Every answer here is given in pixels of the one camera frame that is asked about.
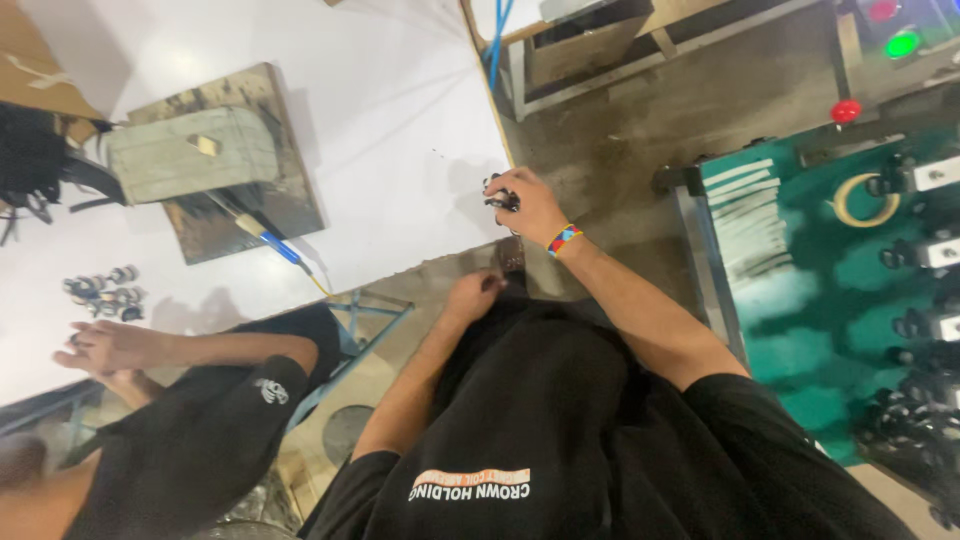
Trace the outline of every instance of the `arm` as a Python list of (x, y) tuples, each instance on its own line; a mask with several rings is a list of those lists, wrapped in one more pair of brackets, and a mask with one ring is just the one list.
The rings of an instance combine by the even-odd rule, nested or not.
[[(497, 209), (497, 220), (539, 245), (549, 244), (569, 223), (550, 188), (529, 169), (508, 171), (493, 180), (485, 194), (491, 196), (500, 188), (516, 193), (520, 210)], [(749, 377), (710, 329), (583, 235), (571, 238), (558, 259), (587, 288), (647, 367), (681, 391), (716, 373)]]
[(54, 361), (89, 372), (149, 369), (158, 366), (260, 364), (270, 356), (287, 356), (307, 375), (317, 362), (317, 345), (295, 335), (222, 333), (188, 337), (112, 323), (73, 323), (79, 330), (57, 351)]
[(468, 274), (453, 285), (440, 318), (373, 411), (353, 449), (353, 460), (382, 450), (403, 455), (420, 439), (444, 364), (470, 323), (490, 310), (504, 285), (489, 270)]

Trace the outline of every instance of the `cardboard box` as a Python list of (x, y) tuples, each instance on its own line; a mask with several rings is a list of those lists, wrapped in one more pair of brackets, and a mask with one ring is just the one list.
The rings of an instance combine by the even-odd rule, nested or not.
[(15, 0), (0, 0), (0, 101), (79, 117), (69, 122), (67, 134), (80, 143), (97, 133), (85, 118), (103, 118), (57, 65)]

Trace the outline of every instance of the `tape roll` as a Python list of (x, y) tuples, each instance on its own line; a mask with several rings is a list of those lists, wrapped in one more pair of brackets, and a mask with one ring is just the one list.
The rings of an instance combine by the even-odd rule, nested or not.
[(850, 192), (853, 191), (853, 189), (858, 185), (864, 184), (871, 178), (876, 178), (878, 176), (880, 175), (877, 173), (861, 174), (852, 178), (848, 178), (845, 182), (840, 184), (840, 187), (837, 189), (836, 193), (833, 194), (833, 213), (837, 214), (837, 219), (847, 225), (850, 225), (851, 227), (868, 229), (870, 227), (876, 227), (877, 225), (883, 225), (887, 222), (887, 220), (894, 216), (894, 213), (897, 212), (897, 208), (900, 207), (899, 193), (888, 194), (883, 208), (880, 209), (880, 212), (870, 219), (857, 219), (850, 215), (850, 211), (847, 210), (847, 198), (850, 197)]

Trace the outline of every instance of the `blue handle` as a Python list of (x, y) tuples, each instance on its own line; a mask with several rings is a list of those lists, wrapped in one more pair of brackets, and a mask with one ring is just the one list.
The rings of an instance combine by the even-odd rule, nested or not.
[(281, 242), (279, 238), (273, 235), (273, 233), (265, 231), (260, 234), (260, 239), (263, 240), (263, 242), (268, 246), (274, 248), (274, 251), (283, 255), (283, 258), (286, 258), (290, 262), (297, 264), (297, 262), (300, 261), (300, 254), (288, 248), (287, 245)]

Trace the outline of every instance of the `blue cable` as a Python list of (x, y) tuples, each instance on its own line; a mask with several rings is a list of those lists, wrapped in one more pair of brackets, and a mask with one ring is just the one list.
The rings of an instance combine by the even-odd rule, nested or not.
[(490, 48), (484, 51), (484, 60), (490, 58), (490, 90), (496, 86), (496, 67), (500, 64), (500, 36), (503, 34), (503, 27), (507, 23), (507, 16), (510, 15), (510, 9), (514, 6), (514, 0), (507, 0), (507, 9), (501, 11), (500, 0), (496, 0), (496, 33), (493, 35), (493, 41)]

